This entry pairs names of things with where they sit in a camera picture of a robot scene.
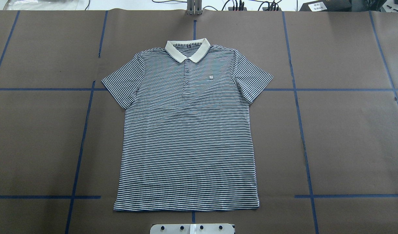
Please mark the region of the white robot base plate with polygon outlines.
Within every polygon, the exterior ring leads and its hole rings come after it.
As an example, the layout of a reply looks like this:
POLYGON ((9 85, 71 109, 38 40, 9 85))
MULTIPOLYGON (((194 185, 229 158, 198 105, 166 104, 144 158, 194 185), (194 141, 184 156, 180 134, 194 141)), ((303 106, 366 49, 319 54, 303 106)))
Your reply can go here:
POLYGON ((235 225, 229 223, 155 224, 150 234, 235 234, 235 225))

